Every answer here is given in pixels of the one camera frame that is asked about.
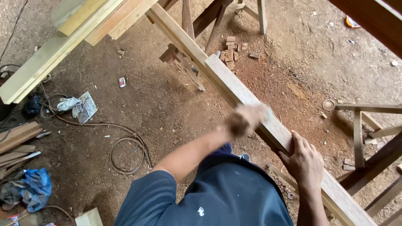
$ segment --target plastic bag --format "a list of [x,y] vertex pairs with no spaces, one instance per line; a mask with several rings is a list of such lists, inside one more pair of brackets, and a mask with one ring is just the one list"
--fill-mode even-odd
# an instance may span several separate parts
[[51,181],[45,168],[40,170],[27,169],[25,173],[26,179],[22,182],[26,184],[26,188],[22,188],[21,195],[23,202],[26,203],[29,212],[35,212],[42,209],[51,194]]

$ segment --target stack of wood blocks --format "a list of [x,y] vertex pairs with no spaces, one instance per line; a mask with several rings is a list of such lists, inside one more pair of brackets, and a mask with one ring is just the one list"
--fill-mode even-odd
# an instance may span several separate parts
[[228,47],[225,52],[222,52],[220,60],[225,62],[229,70],[234,70],[234,62],[239,60],[239,52],[248,48],[248,43],[236,44],[236,37],[228,36],[226,38],[226,46]]
[[28,159],[39,155],[35,146],[21,145],[41,133],[37,122],[26,123],[0,134],[0,179],[22,166]]

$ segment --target person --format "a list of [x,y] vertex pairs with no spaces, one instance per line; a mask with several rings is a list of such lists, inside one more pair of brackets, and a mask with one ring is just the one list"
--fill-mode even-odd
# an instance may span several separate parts
[[[258,166],[232,154],[230,141],[267,120],[266,105],[237,106],[215,130],[164,157],[134,180],[115,226],[293,225],[281,191]],[[298,184],[298,225],[328,225],[321,199],[324,161],[314,145],[292,131],[294,151],[277,154]],[[176,204],[176,186],[198,166]]]

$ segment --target blurred hand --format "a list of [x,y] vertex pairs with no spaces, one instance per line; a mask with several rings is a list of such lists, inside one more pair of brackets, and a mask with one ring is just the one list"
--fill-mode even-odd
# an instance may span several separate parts
[[222,127],[229,132],[230,140],[247,136],[267,120],[271,109],[264,105],[239,105],[223,122]]
[[324,171],[324,160],[315,146],[297,132],[291,131],[295,142],[293,155],[288,157],[279,151],[279,157],[287,171],[296,180],[300,191],[321,192],[321,180]]

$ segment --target shoe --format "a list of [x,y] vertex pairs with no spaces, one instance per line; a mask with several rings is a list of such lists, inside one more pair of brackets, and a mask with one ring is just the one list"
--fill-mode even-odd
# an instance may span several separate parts
[[247,162],[250,162],[250,156],[247,153],[243,153],[241,155],[239,155],[240,159],[244,159]]

